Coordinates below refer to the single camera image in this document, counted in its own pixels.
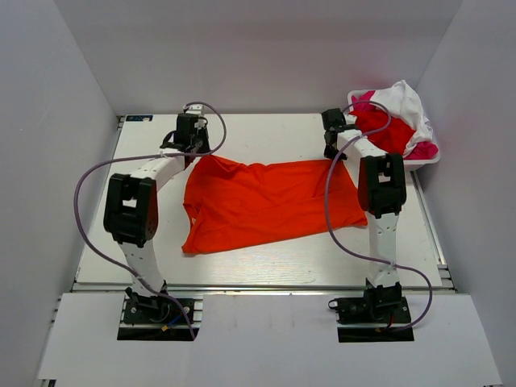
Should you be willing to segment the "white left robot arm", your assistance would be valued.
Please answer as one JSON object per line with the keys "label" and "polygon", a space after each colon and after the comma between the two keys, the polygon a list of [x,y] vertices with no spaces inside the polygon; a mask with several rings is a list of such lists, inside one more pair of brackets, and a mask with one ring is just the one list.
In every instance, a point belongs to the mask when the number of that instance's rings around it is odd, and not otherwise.
{"label": "white left robot arm", "polygon": [[166,288],[152,242],[159,223],[158,192],[189,167],[194,154],[210,152],[207,124],[201,105],[187,108],[160,146],[162,152],[177,150],[180,156],[161,155],[130,174],[113,174],[108,183],[103,226],[121,248],[131,269],[132,291],[146,297],[142,310],[154,322],[166,319],[171,305],[157,294]]}

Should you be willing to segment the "orange t-shirt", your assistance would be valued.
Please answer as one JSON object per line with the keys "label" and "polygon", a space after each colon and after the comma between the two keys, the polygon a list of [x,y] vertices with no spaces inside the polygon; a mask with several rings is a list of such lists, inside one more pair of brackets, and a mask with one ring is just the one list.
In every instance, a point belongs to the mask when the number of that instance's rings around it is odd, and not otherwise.
{"label": "orange t-shirt", "polygon": [[330,160],[241,164],[205,156],[189,175],[183,206],[190,224],[182,246],[187,255],[368,223],[344,164]]}

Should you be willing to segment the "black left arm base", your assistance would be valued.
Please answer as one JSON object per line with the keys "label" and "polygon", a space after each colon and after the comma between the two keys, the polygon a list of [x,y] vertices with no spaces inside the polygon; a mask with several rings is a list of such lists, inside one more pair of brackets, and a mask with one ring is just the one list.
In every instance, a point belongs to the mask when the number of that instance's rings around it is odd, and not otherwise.
{"label": "black left arm base", "polygon": [[187,315],[194,335],[197,335],[202,318],[202,301],[179,298],[179,305],[157,296],[144,297],[125,290],[120,317],[118,341],[191,342]]}

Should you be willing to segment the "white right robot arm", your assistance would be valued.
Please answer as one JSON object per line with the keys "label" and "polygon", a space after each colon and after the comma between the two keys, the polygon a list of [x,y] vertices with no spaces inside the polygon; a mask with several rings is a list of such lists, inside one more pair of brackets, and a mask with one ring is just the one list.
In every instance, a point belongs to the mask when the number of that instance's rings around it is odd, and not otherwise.
{"label": "white right robot arm", "polygon": [[395,267],[396,230],[406,202],[406,179],[402,156],[374,145],[357,126],[347,123],[339,108],[322,112],[325,153],[339,160],[343,154],[358,167],[358,203],[368,222],[369,262],[366,285],[379,289],[399,284]]}

